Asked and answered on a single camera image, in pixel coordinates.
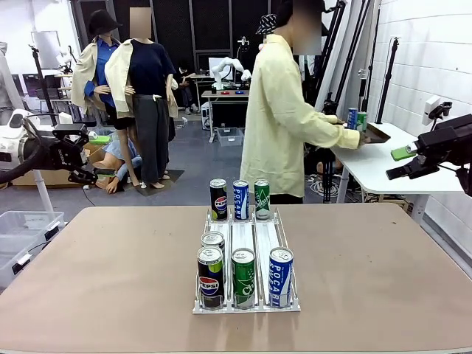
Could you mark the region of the clear floor bin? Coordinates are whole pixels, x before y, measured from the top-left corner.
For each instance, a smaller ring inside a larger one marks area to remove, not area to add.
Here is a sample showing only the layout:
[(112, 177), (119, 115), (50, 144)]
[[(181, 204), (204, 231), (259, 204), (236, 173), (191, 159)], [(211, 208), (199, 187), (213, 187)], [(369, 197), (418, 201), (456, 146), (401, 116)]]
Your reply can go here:
[(241, 128), (218, 128), (217, 137), (221, 147), (241, 146), (244, 134)]

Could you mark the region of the black tripod stand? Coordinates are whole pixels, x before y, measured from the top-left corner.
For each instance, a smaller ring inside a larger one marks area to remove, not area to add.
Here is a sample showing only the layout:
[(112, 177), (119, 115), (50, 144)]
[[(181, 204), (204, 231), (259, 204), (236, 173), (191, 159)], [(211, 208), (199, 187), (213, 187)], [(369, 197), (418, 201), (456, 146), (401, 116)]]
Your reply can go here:
[(57, 115), (54, 112), (54, 109), (52, 107), (52, 103), (51, 103), (51, 100), (50, 100), (50, 97), (49, 97), (49, 92), (48, 92), (48, 88), (47, 88), (47, 85), (46, 85), (46, 81), (44, 79), (43, 72), (42, 72), (42, 69), (41, 69), (41, 64), (40, 64), (39, 55), (38, 55), (39, 50), (37, 48), (35, 48), (33, 45), (29, 45), (29, 47), (32, 51), (32, 57), (35, 61), (35, 66), (36, 66), (36, 69), (37, 69), (37, 72), (38, 72), (38, 77), (39, 77), (40, 84), (41, 84), (41, 90), (43, 92), (44, 99), (46, 101), (46, 106), (48, 108), (48, 114), (50, 116), (52, 125), (56, 126), (57, 123), (58, 123), (57, 120), (56, 120)]

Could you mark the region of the framed whiteboard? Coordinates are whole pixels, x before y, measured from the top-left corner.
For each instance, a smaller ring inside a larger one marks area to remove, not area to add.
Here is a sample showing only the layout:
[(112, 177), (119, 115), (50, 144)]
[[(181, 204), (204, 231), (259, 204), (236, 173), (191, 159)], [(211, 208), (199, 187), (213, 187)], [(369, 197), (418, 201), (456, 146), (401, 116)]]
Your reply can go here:
[(57, 31), (31, 32), (33, 46), (38, 50), (39, 63), (42, 69), (58, 69), (62, 54)]

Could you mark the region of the dark rectangular serving tray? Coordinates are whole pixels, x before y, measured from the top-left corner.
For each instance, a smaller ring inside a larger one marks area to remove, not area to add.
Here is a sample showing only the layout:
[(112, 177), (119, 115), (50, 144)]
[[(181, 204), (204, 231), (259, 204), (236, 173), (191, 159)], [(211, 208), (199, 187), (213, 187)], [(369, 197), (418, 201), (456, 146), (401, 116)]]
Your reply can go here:
[(367, 124), (367, 129), (365, 132), (360, 132), (357, 129), (348, 129), (347, 124), (339, 126), (341, 126), (342, 135), (338, 142), (338, 146), (341, 148), (351, 150), (358, 149), (358, 142), (361, 133), (366, 134), (371, 139), (371, 142), (369, 144), (383, 144), (390, 139), (389, 135), (380, 131), (378, 128), (374, 127), (370, 123)]

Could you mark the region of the leaning black stand poles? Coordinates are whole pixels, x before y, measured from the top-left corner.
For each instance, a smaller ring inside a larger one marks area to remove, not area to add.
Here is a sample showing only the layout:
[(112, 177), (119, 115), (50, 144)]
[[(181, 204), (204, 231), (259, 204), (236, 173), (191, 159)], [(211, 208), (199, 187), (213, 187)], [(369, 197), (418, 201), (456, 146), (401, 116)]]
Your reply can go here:
[(355, 70), (365, 70), (365, 64), (357, 64), (362, 42), (374, 24), (378, 0), (330, 0), (332, 13), (324, 15), (329, 35), (322, 53), (321, 78), (318, 82), (316, 107), (323, 108), (329, 92), (338, 103), (336, 115), (347, 118), (350, 82)]

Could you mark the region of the seated person in black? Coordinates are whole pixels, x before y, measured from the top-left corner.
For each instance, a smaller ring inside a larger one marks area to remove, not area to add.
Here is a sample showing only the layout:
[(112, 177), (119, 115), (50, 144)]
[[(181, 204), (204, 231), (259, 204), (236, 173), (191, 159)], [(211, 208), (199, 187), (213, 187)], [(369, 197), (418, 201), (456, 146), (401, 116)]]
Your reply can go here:
[(190, 65), (186, 61), (181, 60), (178, 62), (176, 81), (178, 82), (178, 89), (181, 92), (186, 114), (197, 114), (199, 112), (192, 95), (192, 79), (194, 76), (195, 73), (190, 69)]

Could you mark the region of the white can dispenser rack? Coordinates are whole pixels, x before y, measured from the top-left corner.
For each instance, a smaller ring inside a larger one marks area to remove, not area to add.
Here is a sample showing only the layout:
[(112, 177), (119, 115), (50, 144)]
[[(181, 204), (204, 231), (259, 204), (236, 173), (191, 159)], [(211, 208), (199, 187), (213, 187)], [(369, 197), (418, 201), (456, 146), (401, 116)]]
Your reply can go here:
[[(229, 216), (227, 221), (213, 221), (206, 216), (206, 232), (219, 232), (224, 236), (225, 245), (225, 286), (223, 296), (204, 296), (199, 280), (195, 281), (195, 304), (192, 312), (203, 313), (281, 313), (299, 312), (301, 307), (296, 289), (295, 271), (291, 272), (289, 292), (281, 296), (285, 304), (278, 308), (269, 287), (269, 255), (276, 247), (288, 247), (287, 237), (280, 214), (271, 213), (268, 220), (259, 221), (252, 215), (245, 221), (238, 221)], [(245, 248), (255, 255), (254, 293), (244, 300), (235, 294), (231, 256), (233, 251)]]

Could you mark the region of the white box with black webcam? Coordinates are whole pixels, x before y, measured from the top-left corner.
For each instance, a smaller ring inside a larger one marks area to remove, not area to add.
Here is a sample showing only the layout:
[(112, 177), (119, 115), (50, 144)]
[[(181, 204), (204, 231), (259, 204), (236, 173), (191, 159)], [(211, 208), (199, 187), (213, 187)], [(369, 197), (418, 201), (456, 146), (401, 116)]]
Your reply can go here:
[(439, 96), (431, 96), (425, 102), (422, 124), (429, 125), (438, 119), (444, 119), (452, 108), (451, 101), (443, 101)]

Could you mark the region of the mannequin with navy top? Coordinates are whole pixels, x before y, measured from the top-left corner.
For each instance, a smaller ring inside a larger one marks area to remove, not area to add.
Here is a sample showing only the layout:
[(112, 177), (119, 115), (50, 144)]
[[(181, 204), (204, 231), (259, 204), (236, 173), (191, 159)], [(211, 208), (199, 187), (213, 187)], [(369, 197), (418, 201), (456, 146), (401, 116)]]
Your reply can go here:
[(156, 189), (169, 162), (169, 142), (176, 135), (173, 119), (178, 107), (173, 95), (176, 73), (163, 45), (151, 40), (152, 9), (130, 9), (130, 38), (122, 42), (105, 65), (117, 118), (133, 118), (136, 149), (142, 157), (142, 182)]

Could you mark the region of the person's right forearm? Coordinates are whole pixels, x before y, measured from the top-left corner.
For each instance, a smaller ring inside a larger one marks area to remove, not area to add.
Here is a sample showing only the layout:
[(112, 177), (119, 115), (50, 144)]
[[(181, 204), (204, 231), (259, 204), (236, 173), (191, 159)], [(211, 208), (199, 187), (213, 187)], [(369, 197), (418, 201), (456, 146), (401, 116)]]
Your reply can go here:
[(341, 125), (323, 122), (313, 138), (313, 143), (321, 148), (337, 146), (355, 150), (361, 144), (361, 134), (358, 131), (346, 129)]

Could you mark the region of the black light stand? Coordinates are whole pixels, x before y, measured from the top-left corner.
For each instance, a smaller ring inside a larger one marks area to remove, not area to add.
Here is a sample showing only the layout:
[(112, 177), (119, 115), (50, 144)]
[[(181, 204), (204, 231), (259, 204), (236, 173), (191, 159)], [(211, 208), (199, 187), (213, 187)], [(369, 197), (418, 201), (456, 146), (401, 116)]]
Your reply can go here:
[(392, 79), (392, 70), (393, 70), (393, 66), (394, 66), (394, 63), (395, 63), (395, 56), (396, 56), (396, 53), (397, 53), (397, 50), (398, 50), (398, 47), (399, 47), (400, 38), (399, 37), (393, 37), (392, 40), (393, 40), (393, 42), (392, 42), (392, 45), (391, 45), (391, 48), (390, 48), (389, 62), (388, 62), (388, 65), (386, 67), (386, 74), (384, 76), (382, 92), (381, 92), (381, 98), (380, 98), (380, 102), (379, 102), (379, 105), (378, 105), (377, 117), (375, 119), (376, 124), (381, 124), (382, 123), (382, 118), (383, 118), (383, 115), (384, 115), (384, 108), (385, 108), (385, 105), (386, 105), (386, 98), (387, 98), (387, 95), (388, 95), (389, 84), (390, 84), (390, 81)]

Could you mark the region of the clear plastic storage bin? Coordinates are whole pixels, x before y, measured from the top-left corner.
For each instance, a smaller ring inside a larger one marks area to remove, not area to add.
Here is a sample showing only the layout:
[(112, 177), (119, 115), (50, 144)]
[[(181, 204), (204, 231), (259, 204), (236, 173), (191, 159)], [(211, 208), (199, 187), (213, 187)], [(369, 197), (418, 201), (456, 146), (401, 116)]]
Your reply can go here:
[(8, 211), (0, 215), (0, 258), (39, 254), (65, 227), (63, 212)]
[(35, 238), (0, 235), (0, 289), (5, 289), (32, 259), (30, 249)]

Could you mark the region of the large white desk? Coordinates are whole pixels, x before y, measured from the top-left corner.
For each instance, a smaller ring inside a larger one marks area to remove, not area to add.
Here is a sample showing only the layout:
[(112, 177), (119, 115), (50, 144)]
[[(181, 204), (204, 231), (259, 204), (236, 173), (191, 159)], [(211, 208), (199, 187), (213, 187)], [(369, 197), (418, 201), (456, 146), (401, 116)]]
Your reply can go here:
[(372, 123), (371, 126), (389, 136), (389, 140), (384, 143), (363, 145), (357, 150), (331, 148), (331, 151), (343, 165), (336, 199), (338, 203), (345, 201), (347, 183), (349, 177), (352, 176), (365, 192), (376, 195), (399, 194), (408, 196), (414, 204), (411, 217), (415, 222), (421, 223), (430, 195), (463, 193), (459, 180), (450, 171), (450, 164), (439, 172), (421, 178), (402, 177), (389, 180), (386, 174), (387, 170), (400, 167), (411, 161), (411, 159), (405, 159), (396, 162), (391, 156), (391, 151), (412, 143), (417, 137), (391, 123)]

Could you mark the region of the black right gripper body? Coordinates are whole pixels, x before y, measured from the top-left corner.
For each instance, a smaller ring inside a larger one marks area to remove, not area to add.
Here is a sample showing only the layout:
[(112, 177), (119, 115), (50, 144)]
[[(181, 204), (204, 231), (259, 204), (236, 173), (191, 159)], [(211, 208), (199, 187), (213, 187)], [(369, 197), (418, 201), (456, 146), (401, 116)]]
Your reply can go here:
[(433, 131), (422, 133), (416, 141), (417, 155), (430, 164), (472, 162), (472, 114), (438, 124)]

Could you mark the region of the black Pepsi can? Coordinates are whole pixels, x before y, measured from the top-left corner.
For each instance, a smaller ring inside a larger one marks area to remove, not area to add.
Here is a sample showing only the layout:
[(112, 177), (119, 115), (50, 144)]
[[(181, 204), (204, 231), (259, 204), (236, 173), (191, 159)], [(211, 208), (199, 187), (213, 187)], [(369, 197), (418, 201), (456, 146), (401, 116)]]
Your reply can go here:
[(225, 238), (221, 232), (209, 231), (201, 236), (202, 246), (217, 246), (221, 249), (222, 254), (225, 254)]
[(227, 190), (226, 181), (222, 178), (214, 178), (209, 183), (212, 219), (214, 221), (226, 220), (227, 211)]
[(198, 284), (206, 309), (221, 308), (224, 300), (223, 253), (218, 246), (203, 246), (197, 253)]

